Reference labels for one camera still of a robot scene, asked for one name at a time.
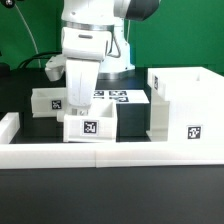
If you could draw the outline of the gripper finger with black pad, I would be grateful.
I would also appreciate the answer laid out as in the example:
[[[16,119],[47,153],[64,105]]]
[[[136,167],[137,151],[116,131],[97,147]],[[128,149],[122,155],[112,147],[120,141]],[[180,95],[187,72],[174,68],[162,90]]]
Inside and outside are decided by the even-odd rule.
[[[88,110],[83,108],[72,108],[72,115],[74,116],[87,116]]]

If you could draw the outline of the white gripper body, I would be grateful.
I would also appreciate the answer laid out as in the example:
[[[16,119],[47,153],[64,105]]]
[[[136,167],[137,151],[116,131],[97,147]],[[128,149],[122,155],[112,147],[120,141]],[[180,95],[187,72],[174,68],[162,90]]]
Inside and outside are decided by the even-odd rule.
[[[45,65],[50,81],[58,81],[66,74],[68,104],[74,108],[89,108],[92,104],[100,63],[98,61],[52,56]]]

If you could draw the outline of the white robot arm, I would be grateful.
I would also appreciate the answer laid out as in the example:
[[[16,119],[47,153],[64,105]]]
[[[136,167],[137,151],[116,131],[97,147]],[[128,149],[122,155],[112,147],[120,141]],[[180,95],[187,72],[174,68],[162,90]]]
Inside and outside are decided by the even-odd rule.
[[[88,111],[102,61],[112,52],[118,18],[144,21],[161,0],[64,0],[62,53],[51,57],[45,72],[51,81],[66,77],[70,108]]]

